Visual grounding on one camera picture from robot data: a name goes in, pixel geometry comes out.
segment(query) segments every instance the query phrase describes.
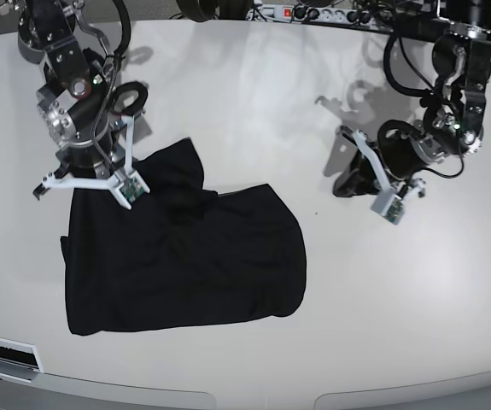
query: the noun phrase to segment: wire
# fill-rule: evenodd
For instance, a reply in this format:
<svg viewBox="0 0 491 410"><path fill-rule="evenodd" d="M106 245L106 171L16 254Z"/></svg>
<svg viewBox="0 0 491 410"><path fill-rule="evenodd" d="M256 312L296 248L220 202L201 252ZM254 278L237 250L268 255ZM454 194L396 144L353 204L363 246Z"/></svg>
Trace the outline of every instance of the wire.
<svg viewBox="0 0 491 410"><path fill-rule="evenodd" d="M295 21L295 11L296 11L296 8L298 8L299 6L304 6L304 5L302 3L297 3L297 4L295 4L293 9L291 10L291 12L290 12L290 23Z"/></svg>
<svg viewBox="0 0 491 410"><path fill-rule="evenodd" d="M114 57L122 59L123 55L127 51L127 48L129 47L130 41L132 40L132 23L124 0L112 0L112 3L118 10L118 16L120 17L120 23L122 25L122 37L120 40L120 45L114 51Z"/></svg>
<svg viewBox="0 0 491 410"><path fill-rule="evenodd" d="M99 122L101 121L102 114L105 112L108 106L108 102L112 98L114 85L116 84L116 77L118 77L118 72L120 71L120 64L121 64L121 59L114 57L113 71L110 78L110 84L108 85L107 95L105 96L104 100L102 100L101 107L99 108L99 111L97 112L97 116L93 121L93 126L91 126L91 142L93 143L99 154L101 154L102 158L105 160L107 167L109 167L113 173L116 172L116 169L114 168L114 164L108 158L107 154L101 148L101 145L99 145L99 142L97 141L97 138L99 137L97 135L97 127L99 126Z"/></svg>
<svg viewBox="0 0 491 410"><path fill-rule="evenodd" d="M425 78L425 76L423 74L421 74L419 72L419 70L414 67L414 64L412 64L412 61L410 61L410 59L408 58L408 54L406 53L405 51L405 45L403 44L403 41L402 41L402 36L399 34L398 35L398 39L399 39L399 46L400 46L400 52L402 53L402 56L405 58L405 62L406 64L408 65L408 67L410 67L410 69L431 89L431 90L434 90L435 87L430 83L430 81L428 79Z"/></svg>
<svg viewBox="0 0 491 410"><path fill-rule="evenodd" d="M268 19L260 12L259 6L257 6L255 3L253 3L253 11L256 11L259 16L262 18L264 21L268 21Z"/></svg>
<svg viewBox="0 0 491 410"><path fill-rule="evenodd" d="M405 47L403 44L402 35L400 33L400 28L397 26L397 13L396 13L396 7L398 7L399 4L403 4L403 3L405 3L405 1L400 2L400 3L396 3L393 5L393 7L386 8L386 9L389 9L391 11L393 18L394 18L394 32L389 36L388 44L387 44L386 50L384 51L384 71L386 71L386 77L388 78L388 82L397 91L399 91L405 95L408 95L408 94L406 94L406 92L402 92L402 91L414 91L414 93L416 93L416 90L408 89L407 87L404 87L403 85L400 85L399 83L397 83L395 80L395 77L393 77L393 74L391 73L391 66L389 64L389 56L390 56L391 50L393 49L393 46L395 44L395 40L399 40L400 51L401 51L401 53L402 53L402 55L406 61L406 64L408 65L408 67L430 88L430 92L433 95L435 95L441 99L441 104L447 105L452 110L452 113L453 113L454 117L456 118L456 121L458 123L460 123L461 118L460 118L460 115L459 115L459 112L456 108L455 103L450 101L450 100L447 100L438 90L436 90L435 87L424 77L424 75L422 73L420 73L419 70L412 64L412 62L408 58L408 55L406 54ZM416 16L412 17L411 19L408 19L408 21L414 20L416 18L423 18L423 16L422 15L416 15ZM465 170L465 161L464 161L464 155L463 155L463 152L461 149L461 142L460 142L461 135L460 134L461 134L461 131L456 130L455 135L456 135L456 140L458 143L458 155L459 155L459 161L461 163L461 168L459 169L459 171L457 171L454 174L448 175L445 173L440 173L433 168L424 167L424 168L419 169L417 172L426 171L428 173L433 173L434 175L441 177L441 178L444 178L444 179L454 179L454 178L457 178L459 175L461 175ZM412 176L413 175L411 175L409 177L409 179L406 181L406 185L410 184L410 179L412 179Z"/></svg>
<svg viewBox="0 0 491 410"><path fill-rule="evenodd" d="M418 172L420 172L420 171L427 171L428 173L433 173L437 177L441 177L441 178L444 178L444 179L454 179L454 178L457 178L459 175L461 175L462 173L464 173L464 170L465 170L464 153L461 150L461 144L459 142L459 138L458 138L458 154L459 154L459 161L461 162L461 168L455 174L446 175L445 173L439 173L438 171L436 171L436 170L434 170L432 168L427 168L427 167L420 169Z"/></svg>

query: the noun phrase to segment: black fabric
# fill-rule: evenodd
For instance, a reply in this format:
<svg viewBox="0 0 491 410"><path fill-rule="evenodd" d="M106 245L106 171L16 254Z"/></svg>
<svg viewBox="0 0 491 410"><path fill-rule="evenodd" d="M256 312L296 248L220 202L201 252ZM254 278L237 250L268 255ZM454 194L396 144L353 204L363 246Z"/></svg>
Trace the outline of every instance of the black fabric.
<svg viewBox="0 0 491 410"><path fill-rule="evenodd" d="M189 139L135 168L151 193L131 211L109 192L74 191L61 238L72 333L228 324L300 306L301 229L269 185L204 190Z"/></svg>

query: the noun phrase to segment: cable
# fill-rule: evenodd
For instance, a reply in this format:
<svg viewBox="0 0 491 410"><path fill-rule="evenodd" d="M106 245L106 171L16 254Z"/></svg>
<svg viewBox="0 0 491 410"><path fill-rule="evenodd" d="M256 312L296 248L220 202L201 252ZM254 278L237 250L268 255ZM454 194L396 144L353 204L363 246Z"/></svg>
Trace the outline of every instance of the cable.
<svg viewBox="0 0 491 410"><path fill-rule="evenodd" d="M461 175L462 173L464 173L464 170L465 170L464 153L461 151L461 144L459 142L459 138L458 138L458 154L459 154L459 161L461 162L461 168L455 174L446 175L445 173L439 173L438 171L436 171L436 170L434 170L432 168L427 168L427 167L420 169L418 172L427 171L428 173L433 173L437 177L441 177L441 178L444 178L444 179L454 179L454 178L457 178L459 175Z"/></svg>
<svg viewBox="0 0 491 410"><path fill-rule="evenodd" d="M412 64L412 61L410 61L410 59L408 58L408 54L406 53L405 51L405 45L403 44L403 41L402 41L402 36L399 34L399 46L400 46L400 52L402 53L402 56L405 58L405 62L406 64L408 65L408 67L410 67L410 69L431 89L431 90L434 90L435 87L430 83L430 81L428 79L426 79L424 77L423 74L421 74L419 72L419 70L414 67L414 65Z"/></svg>
<svg viewBox="0 0 491 410"><path fill-rule="evenodd" d="M319 17L319 10L317 9L309 9L307 11L306 18L302 21L302 24L307 24L311 20L315 20Z"/></svg>
<svg viewBox="0 0 491 410"><path fill-rule="evenodd" d="M107 95L105 96L104 100L102 100L101 107L99 108L99 111L97 111L97 116L95 117L95 120L93 121L93 126L91 127L91 142L93 143L99 154L101 154L102 158L105 160L107 167L109 167L113 173L116 172L114 164L110 161L107 154L101 148L101 145L99 145L99 142L97 141L97 138L99 137L97 135L97 127L99 126L99 122L101 121L102 114L107 109L108 103L112 98L114 85L116 84L116 77L118 77L118 72L120 71L120 64L121 59L114 58L113 72L110 78L110 84L108 85Z"/></svg>
<svg viewBox="0 0 491 410"><path fill-rule="evenodd" d="M391 71L391 51L393 50L393 46L395 45L395 41L397 41L398 34L393 31L389 34L388 42L385 44L385 49L383 50L383 71L385 72L386 79L389 84L400 94L409 97L426 97L430 94L430 90L419 90L417 88L410 88L402 85L397 81L394 77L393 72Z"/></svg>
<svg viewBox="0 0 491 410"><path fill-rule="evenodd" d="M264 21L268 21L268 19L260 12L259 6L257 6L255 3L253 3L253 11L256 11L259 16L262 18Z"/></svg>
<svg viewBox="0 0 491 410"><path fill-rule="evenodd" d="M114 3L114 6L118 10L118 16L122 25L122 38L120 45L114 51L114 56L121 59L129 47L129 42L132 40L132 23L124 0L112 0L112 3Z"/></svg>
<svg viewBox="0 0 491 410"><path fill-rule="evenodd" d="M302 3L297 3L295 4L295 6L293 7L293 9L290 11L290 22L292 23L293 21L295 21L295 11L296 11L296 8L301 6Z"/></svg>

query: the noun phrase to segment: metal bracket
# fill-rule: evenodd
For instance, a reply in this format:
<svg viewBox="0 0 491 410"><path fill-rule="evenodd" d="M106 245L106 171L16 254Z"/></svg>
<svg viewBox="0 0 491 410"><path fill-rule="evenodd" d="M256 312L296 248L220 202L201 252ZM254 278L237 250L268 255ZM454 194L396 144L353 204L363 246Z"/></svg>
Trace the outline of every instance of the metal bracket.
<svg viewBox="0 0 491 410"><path fill-rule="evenodd" d="M42 186L45 190L49 189L68 189L82 188L86 190L108 190L116 201L125 209L131 209L132 204L144 193L150 193L150 188L144 182L139 172L133 168L133 132L135 119L129 116L122 116L121 120L126 124L126 160L124 166L109 179L88 179L88 178L61 178L58 179L53 173L49 173L43 179Z"/></svg>
<svg viewBox="0 0 491 410"><path fill-rule="evenodd" d="M397 188L389 181L388 174L386 174L380 158L368 145L366 135L361 130L355 130L351 133L351 137L353 137L361 154L371 163L372 170L380 185L380 192L376 196L371 210L382 215L392 224L398 225L405 214L404 201L416 194L425 195L425 181L420 178L413 179L410 182L412 189L401 198Z"/></svg>
<svg viewBox="0 0 491 410"><path fill-rule="evenodd" d="M84 15L82 14L82 8L84 7L84 2L73 2L73 12L74 15L76 16L76 20L78 21L78 25L80 27L80 30L85 32L86 34L90 34L91 36L97 37L97 40L99 40L99 44L102 47L102 50L105 52L105 56L110 56L112 55L112 48L110 46L110 42L108 41L107 35L99 30L98 28L92 26L90 23L87 22L85 19Z"/></svg>

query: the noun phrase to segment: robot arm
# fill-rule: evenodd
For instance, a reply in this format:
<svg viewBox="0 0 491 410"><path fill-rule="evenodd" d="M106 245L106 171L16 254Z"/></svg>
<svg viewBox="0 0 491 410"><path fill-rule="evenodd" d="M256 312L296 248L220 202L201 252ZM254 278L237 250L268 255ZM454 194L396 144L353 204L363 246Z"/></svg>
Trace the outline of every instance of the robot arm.
<svg viewBox="0 0 491 410"><path fill-rule="evenodd" d="M132 167L134 120L143 112L148 90L139 82L116 88L122 60L131 39L131 23L122 0L113 0L122 24L120 45L113 51L106 35L88 24L84 0L11 2L20 11L19 49L29 62L39 64L45 85L37 91L38 112L59 148L61 165L44 176L34 190L37 199L50 189L108 190L118 203L132 203L149 192ZM105 56L80 49L73 30L95 36ZM135 102L117 112L123 93L136 91ZM126 148L120 146L120 137Z"/></svg>
<svg viewBox="0 0 491 410"><path fill-rule="evenodd" d="M411 192L424 195L425 182L415 177L416 173L428 171L446 179L456 178L464 171L464 157L482 146L485 90L491 74L491 3L449 0L445 8L438 3L436 10L437 15L417 15L404 21L394 15L395 28L384 51L388 82L399 93L420 98L425 108L423 120L414 125L389 120L380 127L377 141L368 143L366 148L358 141L359 132L341 129L341 134L359 150L347 171L336 180L334 195L376 195L371 209L394 224L404 214L404 201ZM433 85L423 79L429 87L425 90L405 87L391 72L391 51L397 40L401 41L404 25L434 17L447 23L432 54L438 77ZM371 151L369 155L365 154L366 149ZM460 159L457 173L446 175L430 168L451 155ZM389 185L382 184L385 179Z"/></svg>

